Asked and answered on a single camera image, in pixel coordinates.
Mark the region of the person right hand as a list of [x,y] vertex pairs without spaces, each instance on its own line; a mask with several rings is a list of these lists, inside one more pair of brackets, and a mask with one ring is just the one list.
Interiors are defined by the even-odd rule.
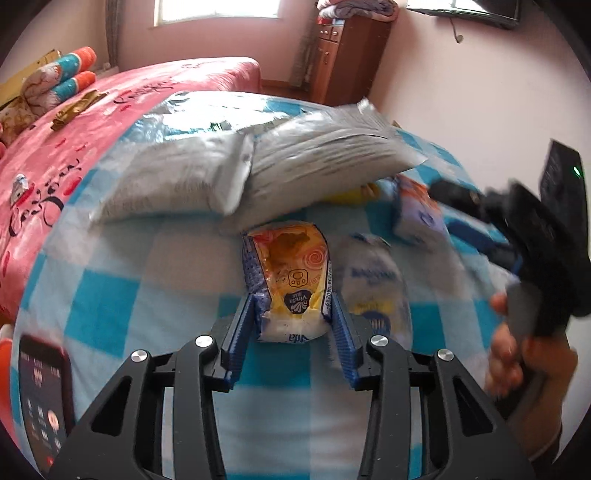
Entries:
[[578,365],[577,352],[563,334],[527,337],[519,343],[503,323],[490,347],[485,390],[496,398],[507,396],[523,383],[525,367],[546,377],[543,390],[522,418],[515,435],[525,453],[534,457],[559,438],[562,405]]

